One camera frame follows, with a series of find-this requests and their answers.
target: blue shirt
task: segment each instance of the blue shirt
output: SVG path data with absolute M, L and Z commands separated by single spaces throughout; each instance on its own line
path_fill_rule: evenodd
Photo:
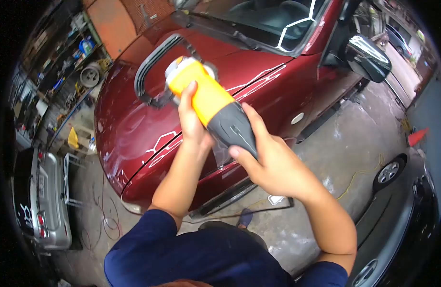
M 109 284 L 142 287 L 190 279 L 215 287 L 342 287 L 348 279 L 340 265 L 317 262 L 295 283 L 267 250 L 237 228 L 176 234 L 169 214 L 145 212 L 106 255 L 104 272 Z

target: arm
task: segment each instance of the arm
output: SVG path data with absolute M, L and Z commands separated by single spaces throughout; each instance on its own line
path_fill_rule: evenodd
M 196 90 L 197 83 L 193 82 L 182 92 L 178 110 L 183 142 L 149 207 L 149 210 L 163 210 L 171 215 L 178 230 L 192 204 L 201 169 L 214 144 L 192 108 L 192 96 Z
M 259 161 L 238 146 L 230 147 L 230 155 L 268 193 L 301 201 L 322 251 L 319 261 L 337 263 L 350 274 L 357 250 L 356 229 L 350 216 L 285 142 L 268 133 L 257 112 L 245 103 L 242 107 L 256 137 Z

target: windshield wiper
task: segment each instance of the windshield wiper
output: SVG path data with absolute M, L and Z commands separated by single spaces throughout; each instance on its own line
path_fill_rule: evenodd
M 257 43 L 255 43 L 251 38 L 246 37 L 240 31 L 236 30 L 232 25 L 229 24 L 229 21 L 227 21 L 227 20 L 213 17 L 207 13 L 194 13 L 194 12 L 190 12 L 188 10 L 184 11 L 184 14 L 188 15 L 188 17 L 189 17 L 188 27 L 192 24 L 192 21 L 190 19 L 190 17 L 192 17 L 192 16 L 196 16 L 196 17 L 200 17 L 200 18 L 204 18 L 204 19 L 208 19 L 208 20 L 213 20 L 213 21 L 216 21 L 216 23 L 221 24 L 223 27 L 228 28 L 230 30 L 230 31 L 227 31 L 228 36 L 237 39 L 241 43 L 245 44 L 251 50 L 258 50 L 259 49 L 259 45 Z

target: windshield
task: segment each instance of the windshield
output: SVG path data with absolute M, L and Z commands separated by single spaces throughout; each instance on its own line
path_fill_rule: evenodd
M 280 49 L 293 50 L 315 21 L 324 0 L 212 0 L 195 13 L 226 20 L 245 36 Z

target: orange wall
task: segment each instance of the orange wall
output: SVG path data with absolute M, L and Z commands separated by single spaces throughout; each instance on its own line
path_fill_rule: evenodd
M 110 57 L 116 59 L 136 38 L 136 28 L 120 0 L 96 0 L 87 10 Z

